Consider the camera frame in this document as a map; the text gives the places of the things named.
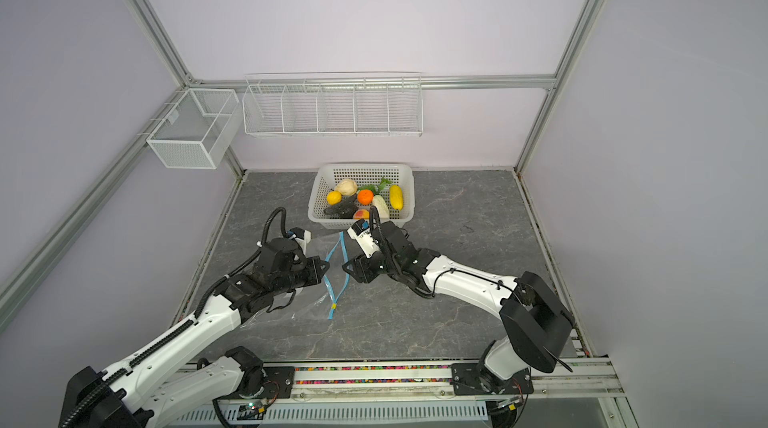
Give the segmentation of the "white perforated plastic basket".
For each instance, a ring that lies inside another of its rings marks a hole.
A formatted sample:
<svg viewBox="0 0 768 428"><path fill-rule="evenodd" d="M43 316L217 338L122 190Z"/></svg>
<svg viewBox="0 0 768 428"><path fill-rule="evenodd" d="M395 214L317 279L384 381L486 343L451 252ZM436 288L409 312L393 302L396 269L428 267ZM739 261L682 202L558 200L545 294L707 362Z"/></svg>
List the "white perforated plastic basket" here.
<svg viewBox="0 0 768 428"><path fill-rule="evenodd" d="M405 164L336 163L319 168L308 217L327 229L344 230L376 208L384 221L402 227L415 213L412 169Z"/></svg>

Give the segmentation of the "yellow lemon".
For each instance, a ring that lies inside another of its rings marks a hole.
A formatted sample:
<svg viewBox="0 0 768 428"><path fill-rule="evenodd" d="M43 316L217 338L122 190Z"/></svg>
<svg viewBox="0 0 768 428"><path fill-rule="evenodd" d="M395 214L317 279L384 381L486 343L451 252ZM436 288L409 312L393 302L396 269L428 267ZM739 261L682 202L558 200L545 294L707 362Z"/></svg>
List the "yellow lemon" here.
<svg viewBox="0 0 768 428"><path fill-rule="evenodd" d="M329 206L334 206L343 200L343 195L338 191L330 191L327 196L326 200Z"/></svg>

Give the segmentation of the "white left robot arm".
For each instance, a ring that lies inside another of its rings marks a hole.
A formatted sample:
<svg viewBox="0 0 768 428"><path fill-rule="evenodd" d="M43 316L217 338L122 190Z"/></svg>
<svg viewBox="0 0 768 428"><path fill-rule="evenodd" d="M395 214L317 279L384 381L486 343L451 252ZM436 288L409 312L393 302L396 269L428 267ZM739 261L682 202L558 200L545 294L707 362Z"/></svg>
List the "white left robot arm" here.
<svg viewBox="0 0 768 428"><path fill-rule="evenodd" d="M101 371L86 367L76 373L65 390L59 426L164 427L207 401L261 397L272 381L263 361L242 346L176 381L170 378L214 341L273 309L277 296L320 284L329 268L317 256L256 253L145 347Z"/></svg>

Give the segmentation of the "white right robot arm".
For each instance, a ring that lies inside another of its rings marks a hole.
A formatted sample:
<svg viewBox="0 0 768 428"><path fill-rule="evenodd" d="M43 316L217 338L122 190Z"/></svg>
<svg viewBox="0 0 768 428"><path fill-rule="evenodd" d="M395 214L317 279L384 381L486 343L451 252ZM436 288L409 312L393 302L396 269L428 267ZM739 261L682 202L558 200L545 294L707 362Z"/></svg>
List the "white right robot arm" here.
<svg viewBox="0 0 768 428"><path fill-rule="evenodd" d="M406 286L422 298L450 296L493 315L503 338L491 342L478 365L478 380L497 392L518 374L552 373L575 326L573 313L537 274L499 275L458 263L427 248L417 248L402 230L375 233L355 224L346 230L361 250L342 269L359 283L380 275Z"/></svg>

